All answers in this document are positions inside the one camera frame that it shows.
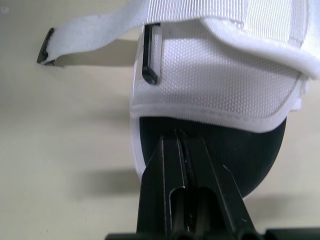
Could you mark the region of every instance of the black plastic buckle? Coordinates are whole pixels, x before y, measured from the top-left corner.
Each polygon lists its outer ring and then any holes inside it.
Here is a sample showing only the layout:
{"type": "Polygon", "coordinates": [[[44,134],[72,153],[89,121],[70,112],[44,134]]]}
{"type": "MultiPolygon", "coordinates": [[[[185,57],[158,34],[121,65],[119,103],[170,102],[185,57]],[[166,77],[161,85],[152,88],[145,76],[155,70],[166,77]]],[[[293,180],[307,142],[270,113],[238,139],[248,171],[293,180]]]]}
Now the black plastic buckle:
{"type": "Polygon", "coordinates": [[[151,56],[152,56],[152,29],[153,26],[160,26],[160,23],[150,24],[144,26],[144,44],[143,44],[143,60],[142,60],[142,77],[151,84],[156,85],[158,83],[158,76],[151,68],[151,56]]]}
{"type": "MultiPolygon", "coordinates": [[[[36,62],[38,64],[41,64],[43,61],[45,61],[48,58],[47,47],[48,47],[49,40],[54,32],[55,32],[55,29],[50,28],[50,30],[46,34],[44,42],[42,44],[42,47],[41,47],[39,55],[38,55],[38,59],[36,60],[36,62]]],[[[55,61],[56,60],[52,60],[50,62],[47,62],[45,65],[54,65],[55,61]]]]}

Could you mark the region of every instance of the velcro strap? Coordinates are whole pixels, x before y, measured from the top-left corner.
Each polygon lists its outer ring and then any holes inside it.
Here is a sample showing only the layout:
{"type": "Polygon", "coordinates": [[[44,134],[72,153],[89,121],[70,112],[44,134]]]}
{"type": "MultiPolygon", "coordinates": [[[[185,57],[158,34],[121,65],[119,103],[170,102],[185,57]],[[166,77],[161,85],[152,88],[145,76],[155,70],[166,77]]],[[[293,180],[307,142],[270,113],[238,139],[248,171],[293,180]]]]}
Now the velcro strap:
{"type": "Polygon", "coordinates": [[[139,26],[201,20],[224,43],[320,79],[317,0],[132,0],[120,10],[54,29],[42,64],[99,49],[139,26]]]}
{"type": "Polygon", "coordinates": [[[133,0],[116,12],[73,19],[54,29],[42,64],[99,49],[147,24],[219,18],[241,22],[246,0],[133,0]]]}

